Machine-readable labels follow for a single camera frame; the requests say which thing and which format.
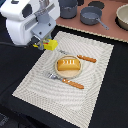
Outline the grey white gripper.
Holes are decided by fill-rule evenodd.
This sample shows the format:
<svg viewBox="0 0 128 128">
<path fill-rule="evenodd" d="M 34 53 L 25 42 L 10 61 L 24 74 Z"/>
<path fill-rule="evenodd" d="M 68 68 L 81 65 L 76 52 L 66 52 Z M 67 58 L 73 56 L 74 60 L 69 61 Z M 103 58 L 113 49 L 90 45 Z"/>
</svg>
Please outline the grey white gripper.
<svg viewBox="0 0 128 128">
<path fill-rule="evenodd" d="M 33 34 L 31 42 L 43 50 L 43 42 L 51 37 L 51 32 L 55 28 L 55 20 L 48 14 L 47 10 L 37 12 L 36 18 L 37 25 L 31 30 Z"/>
</svg>

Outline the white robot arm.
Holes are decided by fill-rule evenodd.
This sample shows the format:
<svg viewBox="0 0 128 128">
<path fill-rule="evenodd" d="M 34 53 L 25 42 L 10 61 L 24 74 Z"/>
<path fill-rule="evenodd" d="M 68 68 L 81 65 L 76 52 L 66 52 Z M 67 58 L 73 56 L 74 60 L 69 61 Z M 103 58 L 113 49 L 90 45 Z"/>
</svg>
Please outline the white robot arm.
<svg viewBox="0 0 128 128">
<path fill-rule="evenodd" d="M 12 42 L 23 46 L 33 38 L 40 43 L 51 38 L 60 8 L 58 0 L 5 0 L 0 13 Z"/>
</svg>

